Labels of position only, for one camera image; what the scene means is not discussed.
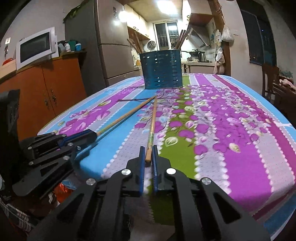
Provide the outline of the blue lidded jar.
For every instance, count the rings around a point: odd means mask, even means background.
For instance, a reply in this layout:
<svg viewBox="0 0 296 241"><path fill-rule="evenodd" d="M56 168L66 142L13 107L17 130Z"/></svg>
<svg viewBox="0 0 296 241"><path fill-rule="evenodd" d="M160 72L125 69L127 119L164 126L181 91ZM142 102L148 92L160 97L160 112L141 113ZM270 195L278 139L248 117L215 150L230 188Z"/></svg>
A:
<svg viewBox="0 0 296 241"><path fill-rule="evenodd" d="M81 43L77 43L75 45L75 51L81 51L81 50L82 50Z"/></svg>

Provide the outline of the dark wooden side table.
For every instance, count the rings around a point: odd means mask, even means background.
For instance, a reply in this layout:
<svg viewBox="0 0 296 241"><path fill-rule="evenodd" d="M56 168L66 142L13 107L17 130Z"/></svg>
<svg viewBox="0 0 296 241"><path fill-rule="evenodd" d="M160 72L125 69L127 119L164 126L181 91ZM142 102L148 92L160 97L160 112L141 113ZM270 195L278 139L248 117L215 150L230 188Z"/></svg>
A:
<svg viewBox="0 0 296 241"><path fill-rule="evenodd" d="M289 88L273 83L273 92L275 94L274 106L288 119L295 127L296 118L296 100L295 93Z"/></svg>

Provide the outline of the blue perforated utensil holder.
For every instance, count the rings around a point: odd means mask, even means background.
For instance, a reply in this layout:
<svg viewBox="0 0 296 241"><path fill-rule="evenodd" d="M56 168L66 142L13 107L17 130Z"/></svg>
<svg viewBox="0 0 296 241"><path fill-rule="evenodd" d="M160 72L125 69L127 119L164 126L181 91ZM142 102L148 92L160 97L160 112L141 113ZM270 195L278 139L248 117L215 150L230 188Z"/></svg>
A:
<svg viewBox="0 0 296 241"><path fill-rule="evenodd" d="M140 54L145 89L183 86L180 50L161 50Z"/></svg>

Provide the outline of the range hood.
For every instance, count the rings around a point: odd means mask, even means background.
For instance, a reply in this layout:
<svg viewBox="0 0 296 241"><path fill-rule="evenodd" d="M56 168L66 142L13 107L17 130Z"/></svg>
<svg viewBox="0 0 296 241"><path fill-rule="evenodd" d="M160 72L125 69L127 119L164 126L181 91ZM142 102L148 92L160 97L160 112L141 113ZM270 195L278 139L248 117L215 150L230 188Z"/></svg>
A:
<svg viewBox="0 0 296 241"><path fill-rule="evenodd" d="M211 46L206 27L189 25L188 30L189 41L197 49L209 48Z"/></svg>

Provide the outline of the grey refrigerator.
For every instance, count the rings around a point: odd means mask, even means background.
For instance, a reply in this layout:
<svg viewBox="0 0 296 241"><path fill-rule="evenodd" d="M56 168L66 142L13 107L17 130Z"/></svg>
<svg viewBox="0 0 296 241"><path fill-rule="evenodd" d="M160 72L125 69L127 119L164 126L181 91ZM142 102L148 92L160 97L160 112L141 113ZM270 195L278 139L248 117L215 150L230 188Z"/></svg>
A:
<svg viewBox="0 0 296 241"><path fill-rule="evenodd" d="M140 75L132 58L127 24L119 19L118 1L83 1L64 18L66 40L86 51L81 68L87 95Z"/></svg>

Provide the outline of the orange wooden cabinet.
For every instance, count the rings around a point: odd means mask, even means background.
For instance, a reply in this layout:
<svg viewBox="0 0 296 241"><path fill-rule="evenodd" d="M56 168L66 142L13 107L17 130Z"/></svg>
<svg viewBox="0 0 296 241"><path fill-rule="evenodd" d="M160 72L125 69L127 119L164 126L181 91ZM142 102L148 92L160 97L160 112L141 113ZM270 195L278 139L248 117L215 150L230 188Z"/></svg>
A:
<svg viewBox="0 0 296 241"><path fill-rule="evenodd" d="M39 130L86 98L81 67L86 51L70 52L20 70L16 62L1 66L1 91L20 90L18 139L35 136Z"/></svg>

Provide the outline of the white plastic bag hanging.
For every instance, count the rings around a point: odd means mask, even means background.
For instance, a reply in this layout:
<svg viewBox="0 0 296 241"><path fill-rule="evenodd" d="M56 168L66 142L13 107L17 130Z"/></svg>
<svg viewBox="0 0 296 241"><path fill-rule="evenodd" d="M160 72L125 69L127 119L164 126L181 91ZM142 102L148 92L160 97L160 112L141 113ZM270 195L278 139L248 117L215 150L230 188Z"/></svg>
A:
<svg viewBox="0 0 296 241"><path fill-rule="evenodd" d="M227 25L224 25L222 30L222 41L228 43L234 42L234 37Z"/></svg>

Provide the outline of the steel kettle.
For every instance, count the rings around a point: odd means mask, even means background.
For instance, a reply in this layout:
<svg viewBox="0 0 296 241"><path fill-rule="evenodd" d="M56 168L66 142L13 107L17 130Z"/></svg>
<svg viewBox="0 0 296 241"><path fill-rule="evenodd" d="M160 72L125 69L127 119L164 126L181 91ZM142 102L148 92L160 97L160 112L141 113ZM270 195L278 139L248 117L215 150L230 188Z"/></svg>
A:
<svg viewBox="0 0 296 241"><path fill-rule="evenodd" d="M198 52L199 62L207 62L206 53L204 51Z"/></svg>

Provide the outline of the white microwave oven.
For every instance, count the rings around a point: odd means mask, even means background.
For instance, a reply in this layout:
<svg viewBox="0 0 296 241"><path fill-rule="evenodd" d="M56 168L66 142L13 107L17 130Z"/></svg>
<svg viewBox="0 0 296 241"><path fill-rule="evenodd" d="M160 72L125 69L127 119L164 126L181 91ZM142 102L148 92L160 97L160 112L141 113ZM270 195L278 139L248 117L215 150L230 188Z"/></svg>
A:
<svg viewBox="0 0 296 241"><path fill-rule="evenodd" d="M30 65L40 59L59 57L55 28L47 28L20 40L16 45L16 69Z"/></svg>

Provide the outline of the floral striped tablecloth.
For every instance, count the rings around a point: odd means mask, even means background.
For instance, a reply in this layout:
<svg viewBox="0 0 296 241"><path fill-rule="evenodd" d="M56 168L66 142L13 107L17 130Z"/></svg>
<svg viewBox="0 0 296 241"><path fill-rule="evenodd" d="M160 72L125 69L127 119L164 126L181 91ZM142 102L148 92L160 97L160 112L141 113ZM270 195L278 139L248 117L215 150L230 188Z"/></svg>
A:
<svg viewBox="0 0 296 241"><path fill-rule="evenodd" d="M149 103L102 135L81 170L104 179L123 169L147 145L156 118L161 157L189 178L212 179L276 237L295 211L295 128L232 77L186 74L181 88L158 90L128 78L71 105L40 134L98 132L153 96L157 108Z"/></svg>

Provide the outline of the wooden chair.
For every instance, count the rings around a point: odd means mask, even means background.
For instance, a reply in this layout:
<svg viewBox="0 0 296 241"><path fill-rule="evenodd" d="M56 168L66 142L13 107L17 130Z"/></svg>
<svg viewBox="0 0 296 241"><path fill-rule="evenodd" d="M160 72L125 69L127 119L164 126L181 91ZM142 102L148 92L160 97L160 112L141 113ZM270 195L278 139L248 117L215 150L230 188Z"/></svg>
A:
<svg viewBox="0 0 296 241"><path fill-rule="evenodd" d="M268 99L274 94L273 84L279 83L279 73L280 70L277 66L271 66L269 64L263 63L262 66L262 93L263 97Z"/></svg>

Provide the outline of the kitchen window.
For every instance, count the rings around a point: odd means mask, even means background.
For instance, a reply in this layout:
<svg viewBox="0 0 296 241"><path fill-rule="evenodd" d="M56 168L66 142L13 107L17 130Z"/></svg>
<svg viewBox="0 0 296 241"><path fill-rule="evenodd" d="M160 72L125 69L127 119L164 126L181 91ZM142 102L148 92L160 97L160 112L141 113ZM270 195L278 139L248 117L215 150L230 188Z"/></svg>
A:
<svg viewBox="0 0 296 241"><path fill-rule="evenodd" d="M177 22L154 24L159 50L174 49L179 37Z"/></svg>

